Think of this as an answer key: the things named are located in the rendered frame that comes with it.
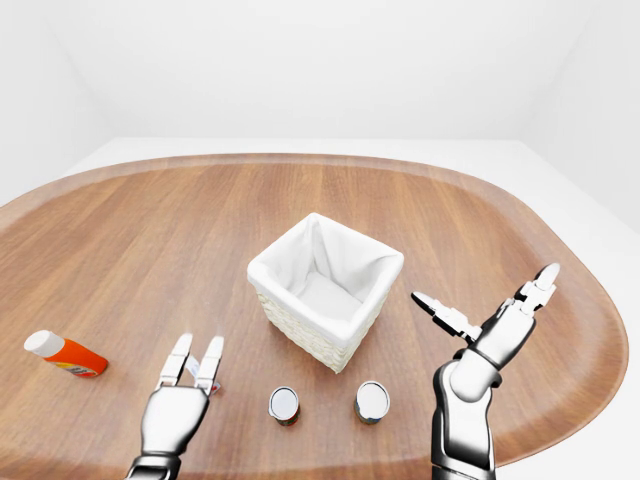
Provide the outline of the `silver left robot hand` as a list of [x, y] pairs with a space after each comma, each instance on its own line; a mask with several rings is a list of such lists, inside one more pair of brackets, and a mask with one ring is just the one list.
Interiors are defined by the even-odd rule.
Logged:
[[141, 423], [144, 455], [179, 456], [198, 430], [209, 405], [210, 395], [219, 389], [216, 375], [224, 338], [215, 336], [199, 363], [193, 386], [178, 381], [190, 355], [193, 335], [185, 333], [175, 343], [150, 395]]

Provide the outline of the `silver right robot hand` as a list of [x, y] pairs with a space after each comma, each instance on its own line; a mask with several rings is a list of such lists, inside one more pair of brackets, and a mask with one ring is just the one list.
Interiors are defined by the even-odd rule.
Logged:
[[534, 313], [544, 307], [556, 290], [554, 281], [559, 263], [545, 266], [532, 281], [526, 282], [507, 298], [481, 326], [473, 326], [455, 308], [449, 308], [422, 292], [411, 298], [433, 321], [452, 336], [463, 338], [468, 347], [501, 370], [522, 348], [535, 328]]

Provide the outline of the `small white and red box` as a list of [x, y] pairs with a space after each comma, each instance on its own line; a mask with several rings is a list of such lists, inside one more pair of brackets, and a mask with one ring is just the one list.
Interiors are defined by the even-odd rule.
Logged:
[[[193, 378], [196, 378], [198, 376], [199, 373], [199, 369], [200, 369], [200, 364], [198, 362], [198, 360], [192, 355], [190, 354], [187, 357], [187, 360], [185, 362], [185, 368], [189, 371], [189, 373], [193, 376]], [[219, 391], [221, 388], [221, 385], [219, 382], [215, 382], [212, 386], [212, 394], [215, 394], [217, 391]]]

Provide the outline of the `white lined wicker basket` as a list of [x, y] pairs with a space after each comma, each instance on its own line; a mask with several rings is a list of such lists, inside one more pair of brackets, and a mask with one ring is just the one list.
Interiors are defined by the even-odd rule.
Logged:
[[269, 321], [340, 373], [403, 263], [401, 252], [311, 213], [251, 260], [247, 275]]

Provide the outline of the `tin with red label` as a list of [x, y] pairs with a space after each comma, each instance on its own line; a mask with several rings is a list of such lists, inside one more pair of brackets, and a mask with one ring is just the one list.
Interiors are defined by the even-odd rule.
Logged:
[[297, 393], [288, 386], [277, 387], [270, 396], [268, 413], [282, 426], [294, 424], [300, 413]]

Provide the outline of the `orange bottle with white cap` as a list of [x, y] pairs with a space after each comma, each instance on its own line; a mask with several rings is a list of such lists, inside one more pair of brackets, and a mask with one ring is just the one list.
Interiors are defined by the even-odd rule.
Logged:
[[98, 376], [109, 364], [92, 350], [49, 330], [31, 334], [24, 342], [24, 349], [78, 377]]

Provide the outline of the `tin with blue label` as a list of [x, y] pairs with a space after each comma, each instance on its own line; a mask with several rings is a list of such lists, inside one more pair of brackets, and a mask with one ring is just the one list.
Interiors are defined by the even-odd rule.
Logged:
[[390, 397], [385, 387], [377, 381], [363, 382], [354, 399], [354, 410], [365, 424], [378, 423], [389, 411]]

